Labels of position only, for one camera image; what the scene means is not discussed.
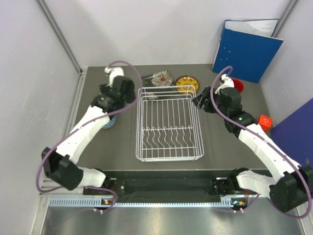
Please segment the yellow patterned plate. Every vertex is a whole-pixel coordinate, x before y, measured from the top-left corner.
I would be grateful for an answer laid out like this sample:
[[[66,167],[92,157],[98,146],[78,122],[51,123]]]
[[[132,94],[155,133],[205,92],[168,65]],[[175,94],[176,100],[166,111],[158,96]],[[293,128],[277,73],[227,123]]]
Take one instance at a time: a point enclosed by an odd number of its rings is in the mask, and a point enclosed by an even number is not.
[[[175,86],[177,91],[181,94],[193,95],[198,91],[200,84],[198,80],[192,76],[181,76],[176,80]]]

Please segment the red patterned bowl blue inside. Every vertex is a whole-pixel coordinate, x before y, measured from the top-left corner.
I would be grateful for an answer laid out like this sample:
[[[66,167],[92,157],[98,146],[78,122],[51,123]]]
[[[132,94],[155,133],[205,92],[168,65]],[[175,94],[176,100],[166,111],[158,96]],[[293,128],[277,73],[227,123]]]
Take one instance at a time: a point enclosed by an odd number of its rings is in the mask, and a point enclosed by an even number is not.
[[[106,123],[102,129],[109,129],[111,128],[114,124],[115,124],[115,121],[116,121],[116,116],[111,116],[110,117],[110,121],[108,123]]]

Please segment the black skull mug red inside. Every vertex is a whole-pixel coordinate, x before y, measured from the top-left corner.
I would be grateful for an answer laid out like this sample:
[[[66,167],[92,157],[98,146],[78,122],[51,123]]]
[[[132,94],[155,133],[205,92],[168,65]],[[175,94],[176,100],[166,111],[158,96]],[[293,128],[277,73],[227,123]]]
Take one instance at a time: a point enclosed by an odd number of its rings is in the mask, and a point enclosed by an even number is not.
[[[244,91],[244,84],[242,83],[242,81],[232,78],[232,81],[234,83],[234,88],[237,89],[237,91],[241,94]]]

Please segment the black floral rectangular tray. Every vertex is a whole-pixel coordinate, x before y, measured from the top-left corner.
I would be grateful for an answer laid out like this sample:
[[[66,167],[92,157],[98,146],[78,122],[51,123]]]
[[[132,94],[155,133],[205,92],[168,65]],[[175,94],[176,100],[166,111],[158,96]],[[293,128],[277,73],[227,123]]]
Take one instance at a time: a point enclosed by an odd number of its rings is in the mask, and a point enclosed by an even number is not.
[[[143,87],[147,87],[143,90],[146,100],[166,99],[177,91],[167,70],[142,76],[141,79]]]

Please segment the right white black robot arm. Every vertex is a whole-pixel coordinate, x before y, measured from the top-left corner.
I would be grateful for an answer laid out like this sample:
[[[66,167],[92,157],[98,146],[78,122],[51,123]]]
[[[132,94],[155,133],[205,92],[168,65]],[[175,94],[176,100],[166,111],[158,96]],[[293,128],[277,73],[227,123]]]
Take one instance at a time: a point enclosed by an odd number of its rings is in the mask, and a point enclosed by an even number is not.
[[[265,196],[281,212],[289,212],[304,203],[308,203],[309,210],[312,208],[312,167],[301,166],[266,135],[257,120],[243,110],[236,88],[206,87],[192,102],[198,109],[219,114],[228,132],[244,143],[271,174],[261,175],[244,167],[233,170],[228,178],[232,193],[251,190]]]

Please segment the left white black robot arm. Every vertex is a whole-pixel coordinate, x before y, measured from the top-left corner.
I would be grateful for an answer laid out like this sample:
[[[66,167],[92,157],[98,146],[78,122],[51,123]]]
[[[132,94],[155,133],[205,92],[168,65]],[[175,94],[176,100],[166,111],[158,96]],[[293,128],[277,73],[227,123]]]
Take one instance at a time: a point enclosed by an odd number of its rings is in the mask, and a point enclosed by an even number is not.
[[[117,75],[110,79],[109,84],[100,85],[99,89],[100,94],[93,99],[71,132],[55,147],[46,147],[41,153],[45,176],[68,190],[92,186],[100,194],[106,194],[111,188],[104,172],[78,167],[77,163],[95,135],[116,114],[134,103],[134,82],[128,77]]]

